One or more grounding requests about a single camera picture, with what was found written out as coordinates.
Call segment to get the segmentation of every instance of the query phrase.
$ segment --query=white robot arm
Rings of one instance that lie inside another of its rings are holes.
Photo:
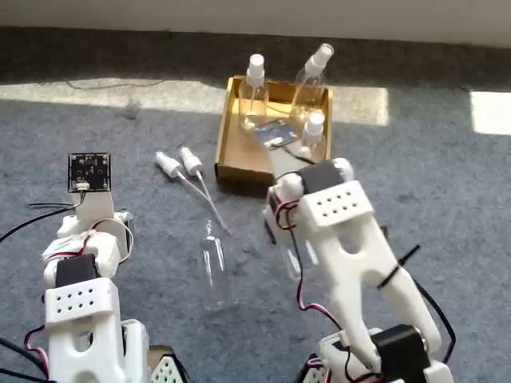
[[[69,155],[76,215],[43,252],[50,380],[58,383],[186,383],[175,355],[150,372],[149,337],[121,320],[111,278],[133,249],[131,214],[114,212],[108,153]]]
[[[452,383],[449,368],[430,359],[441,345],[438,328],[414,280],[398,266],[374,218],[373,207],[360,183],[353,179],[346,160],[324,161],[284,174],[269,189],[267,200],[264,215],[276,239],[288,233],[277,220],[280,214],[276,219],[275,213],[282,206],[295,207],[292,226],[307,242],[313,253],[310,256],[317,259],[330,287],[332,311],[343,331],[321,341],[319,354],[331,368],[334,381],[351,381],[344,369],[346,359],[353,354],[350,365],[385,381]],[[341,230],[348,233],[356,254],[343,246]],[[378,286],[382,281],[382,292],[402,324],[372,334],[362,318],[361,285]],[[338,341],[342,347],[333,346]],[[412,369],[420,369],[419,380],[413,380],[417,371],[411,373]]]

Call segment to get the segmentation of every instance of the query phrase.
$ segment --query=cardboard tray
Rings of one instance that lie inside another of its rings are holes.
[[[266,150],[238,128],[238,88],[243,76],[229,78],[225,97],[224,114],[220,123],[216,148],[215,174],[219,184],[230,188],[248,187],[252,192],[265,193],[273,185],[270,161]],[[267,114],[270,117],[288,117],[295,85],[285,82],[268,81],[270,102]],[[325,159],[331,151],[331,105],[332,91],[325,89],[322,110],[325,115],[323,134],[327,141]]]

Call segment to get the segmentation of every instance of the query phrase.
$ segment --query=circuit board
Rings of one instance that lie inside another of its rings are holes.
[[[267,150],[276,149],[298,140],[293,128],[282,119],[260,125],[254,129],[254,133]]]
[[[110,153],[71,153],[68,158],[69,193],[78,193],[87,183],[87,192],[110,192]]]

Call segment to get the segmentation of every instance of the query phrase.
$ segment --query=white wall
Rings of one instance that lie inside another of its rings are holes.
[[[0,0],[0,25],[511,47],[510,0]]]

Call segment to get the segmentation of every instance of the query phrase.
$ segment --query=empty bottle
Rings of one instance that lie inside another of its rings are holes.
[[[325,115],[320,110],[316,110],[309,114],[303,127],[302,150],[304,155],[314,162],[321,162],[325,159],[327,141],[323,135],[324,122]]]
[[[239,87],[240,128],[251,132],[258,125],[266,122],[268,88],[264,80],[264,57],[260,54],[250,56],[247,76]]]
[[[309,113],[321,109],[325,89],[323,70],[333,54],[334,48],[330,44],[322,44],[296,75],[290,119],[298,133],[301,132]]]
[[[212,233],[212,222],[206,224],[206,236],[200,243],[200,273],[206,310],[220,310],[236,304],[224,247]]]

